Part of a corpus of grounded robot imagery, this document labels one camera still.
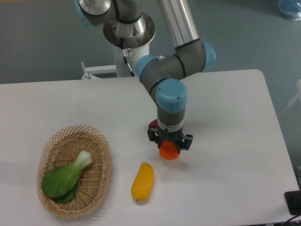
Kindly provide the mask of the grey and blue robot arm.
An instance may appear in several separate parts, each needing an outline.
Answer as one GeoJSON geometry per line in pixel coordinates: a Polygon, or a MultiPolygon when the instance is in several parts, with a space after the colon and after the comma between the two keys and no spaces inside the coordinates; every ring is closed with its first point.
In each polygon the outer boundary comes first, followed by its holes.
{"type": "Polygon", "coordinates": [[[149,124],[149,140],[160,155],[188,150],[193,136],[183,134],[187,90],[182,79],[215,63],[215,51],[199,38],[186,0],[161,0],[159,6],[174,44],[173,55],[149,54],[156,32],[152,18],[142,11],[139,0],[77,0],[83,24],[103,26],[111,44],[118,77],[137,77],[157,107],[157,119],[149,124]]]}

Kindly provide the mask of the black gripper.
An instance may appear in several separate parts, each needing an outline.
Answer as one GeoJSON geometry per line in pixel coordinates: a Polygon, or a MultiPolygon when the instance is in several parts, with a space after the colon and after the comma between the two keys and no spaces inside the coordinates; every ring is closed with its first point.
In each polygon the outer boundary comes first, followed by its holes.
{"type": "Polygon", "coordinates": [[[181,153],[181,150],[189,150],[192,141],[193,135],[183,134],[183,127],[179,130],[170,132],[169,130],[163,130],[158,127],[149,127],[147,131],[148,138],[151,142],[157,144],[157,148],[160,148],[163,141],[172,142],[176,147],[178,147],[178,154],[181,153]]]}

